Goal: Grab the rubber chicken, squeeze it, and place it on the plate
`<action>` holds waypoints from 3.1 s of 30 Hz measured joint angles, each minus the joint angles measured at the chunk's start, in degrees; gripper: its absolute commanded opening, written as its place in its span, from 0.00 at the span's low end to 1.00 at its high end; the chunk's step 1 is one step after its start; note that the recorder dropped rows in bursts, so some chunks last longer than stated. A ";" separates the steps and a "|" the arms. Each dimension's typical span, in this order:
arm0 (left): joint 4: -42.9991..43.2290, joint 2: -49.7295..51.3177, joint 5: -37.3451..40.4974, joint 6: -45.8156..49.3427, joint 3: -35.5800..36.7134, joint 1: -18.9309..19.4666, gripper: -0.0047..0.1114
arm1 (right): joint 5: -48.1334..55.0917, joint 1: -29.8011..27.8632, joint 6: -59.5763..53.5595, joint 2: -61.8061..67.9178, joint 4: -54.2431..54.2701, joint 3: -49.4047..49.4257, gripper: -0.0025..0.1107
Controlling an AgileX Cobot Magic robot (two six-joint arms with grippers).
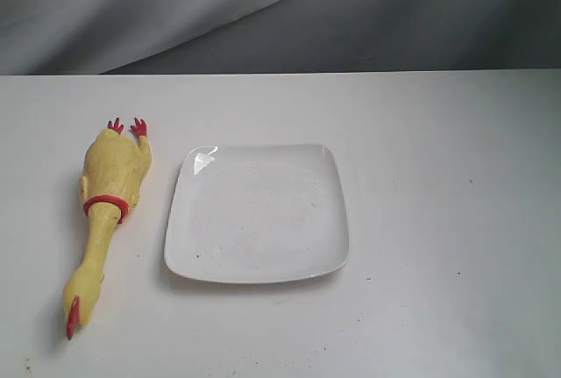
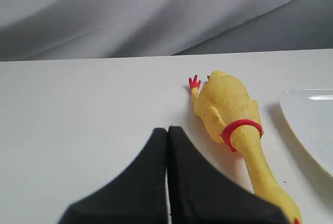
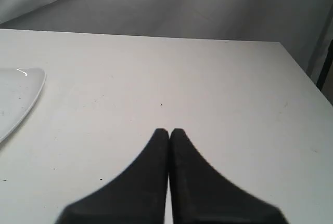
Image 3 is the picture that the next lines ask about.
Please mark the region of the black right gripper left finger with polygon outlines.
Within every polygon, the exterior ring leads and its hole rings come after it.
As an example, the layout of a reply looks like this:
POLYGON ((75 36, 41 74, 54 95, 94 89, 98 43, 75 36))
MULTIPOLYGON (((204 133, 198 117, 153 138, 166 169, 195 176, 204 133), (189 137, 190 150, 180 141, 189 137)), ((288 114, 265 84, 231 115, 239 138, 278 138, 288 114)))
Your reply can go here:
POLYGON ((114 180, 68 205, 58 223, 164 223, 169 134, 156 129, 138 157, 114 180))

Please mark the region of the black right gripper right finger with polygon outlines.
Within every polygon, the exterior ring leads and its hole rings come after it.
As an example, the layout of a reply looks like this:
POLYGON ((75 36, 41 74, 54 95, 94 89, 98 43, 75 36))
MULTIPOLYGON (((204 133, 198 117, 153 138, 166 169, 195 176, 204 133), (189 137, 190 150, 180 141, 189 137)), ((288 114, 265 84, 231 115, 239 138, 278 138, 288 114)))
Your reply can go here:
POLYGON ((183 129, 171 133, 169 164, 174 223, 287 223, 277 207, 217 172, 183 129))

